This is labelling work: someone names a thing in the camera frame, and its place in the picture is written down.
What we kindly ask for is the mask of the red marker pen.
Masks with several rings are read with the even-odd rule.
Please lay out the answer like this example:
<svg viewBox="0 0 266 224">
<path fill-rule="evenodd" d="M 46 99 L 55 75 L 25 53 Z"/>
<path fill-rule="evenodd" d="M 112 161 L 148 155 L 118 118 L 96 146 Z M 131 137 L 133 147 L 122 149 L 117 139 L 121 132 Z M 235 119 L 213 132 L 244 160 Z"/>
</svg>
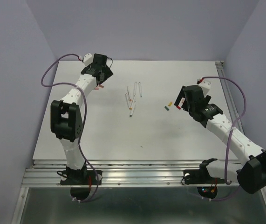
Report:
<svg viewBox="0 0 266 224">
<path fill-rule="evenodd" d="M 125 98 L 126 98 L 127 106 L 129 107 L 130 106 L 130 98 L 129 98 L 129 95 L 127 93 L 125 94 Z"/>
</svg>

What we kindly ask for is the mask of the blue marker pen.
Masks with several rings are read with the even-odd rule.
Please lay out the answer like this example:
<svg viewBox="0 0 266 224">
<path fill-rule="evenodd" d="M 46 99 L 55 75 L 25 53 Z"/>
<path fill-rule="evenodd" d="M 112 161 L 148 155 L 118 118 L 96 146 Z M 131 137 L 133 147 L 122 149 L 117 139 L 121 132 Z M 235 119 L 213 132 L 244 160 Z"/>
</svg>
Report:
<svg viewBox="0 0 266 224">
<path fill-rule="evenodd" d="M 136 95 L 137 86 L 138 86 L 138 82 L 134 82 L 133 96 Z"/>
</svg>

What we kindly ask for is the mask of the long white green-tip pen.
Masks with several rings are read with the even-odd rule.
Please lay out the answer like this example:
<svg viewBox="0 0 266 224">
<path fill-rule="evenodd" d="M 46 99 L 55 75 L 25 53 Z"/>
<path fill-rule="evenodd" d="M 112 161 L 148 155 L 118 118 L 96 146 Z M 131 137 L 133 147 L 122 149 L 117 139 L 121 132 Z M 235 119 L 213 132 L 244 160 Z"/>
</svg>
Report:
<svg viewBox="0 0 266 224">
<path fill-rule="evenodd" d="M 135 107 L 136 107 L 136 101 L 134 101 L 134 102 L 132 103 L 132 106 L 131 106 L 131 108 L 130 108 L 130 117 L 133 116 L 133 113 L 134 113 Z"/>
</svg>

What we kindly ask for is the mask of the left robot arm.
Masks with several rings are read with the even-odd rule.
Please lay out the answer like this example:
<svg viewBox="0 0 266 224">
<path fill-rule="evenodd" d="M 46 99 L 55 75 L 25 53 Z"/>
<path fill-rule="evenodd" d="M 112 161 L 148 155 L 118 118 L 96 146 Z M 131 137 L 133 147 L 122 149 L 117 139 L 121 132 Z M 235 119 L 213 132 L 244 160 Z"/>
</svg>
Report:
<svg viewBox="0 0 266 224">
<path fill-rule="evenodd" d="M 81 57 L 73 54 L 83 62 L 84 68 L 75 84 L 60 82 L 50 85 L 69 85 L 71 90 L 60 100 L 50 105 L 50 129 L 62 144 L 66 159 L 67 176 L 78 184 L 87 180 L 86 158 L 82 155 L 80 139 L 84 130 L 87 111 L 81 115 L 80 108 L 87 108 L 86 97 L 113 75 L 107 61 L 111 58 L 102 54 L 86 54 Z"/>
</svg>

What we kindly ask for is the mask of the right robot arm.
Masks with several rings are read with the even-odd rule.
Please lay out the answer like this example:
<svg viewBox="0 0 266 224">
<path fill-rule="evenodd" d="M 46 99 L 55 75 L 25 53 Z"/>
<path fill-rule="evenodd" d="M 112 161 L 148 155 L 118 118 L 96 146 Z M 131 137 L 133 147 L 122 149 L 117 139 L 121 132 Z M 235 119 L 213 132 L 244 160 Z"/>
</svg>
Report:
<svg viewBox="0 0 266 224">
<path fill-rule="evenodd" d="M 199 169 L 184 171 L 182 184 L 209 184 L 214 179 L 221 179 L 237 183 L 245 192 L 254 194 L 266 186 L 266 150 L 232 126 L 223 111 L 209 102 L 211 96 L 207 95 L 208 91 L 209 88 L 201 84 L 182 86 L 174 105 L 184 99 L 182 109 L 218 137 L 239 163 L 216 158 L 204 160 Z"/>
</svg>

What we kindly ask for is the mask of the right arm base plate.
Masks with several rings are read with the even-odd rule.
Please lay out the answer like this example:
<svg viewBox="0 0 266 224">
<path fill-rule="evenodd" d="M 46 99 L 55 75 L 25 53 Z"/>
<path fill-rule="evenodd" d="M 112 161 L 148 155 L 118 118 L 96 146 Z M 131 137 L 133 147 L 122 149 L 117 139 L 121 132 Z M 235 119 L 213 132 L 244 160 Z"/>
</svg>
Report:
<svg viewBox="0 0 266 224">
<path fill-rule="evenodd" d="M 182 185 L 192 184 L 214 184 L 219 178 L 211 177 L 206 170 L 188 169 L 184 170 L 184 176 L 181 180 Z"/>
</svg>

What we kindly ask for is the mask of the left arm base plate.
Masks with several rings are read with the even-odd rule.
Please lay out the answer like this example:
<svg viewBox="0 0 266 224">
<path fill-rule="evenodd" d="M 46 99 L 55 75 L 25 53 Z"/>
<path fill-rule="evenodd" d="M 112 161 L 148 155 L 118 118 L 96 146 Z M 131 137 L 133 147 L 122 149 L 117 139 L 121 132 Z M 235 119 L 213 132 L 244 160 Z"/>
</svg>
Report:
<svg viewBox="0 0 266 224">
<path fill-rule="evenodd" d="M 102 171 L 97 170 L 97 179 L 95 172 L 93 170 L 63 170 L 57 171 L 57 175 L 61 178 L 60 185 L 71 186 L 71 185 L 101 185 L 102 184 Z"/>
</svg>

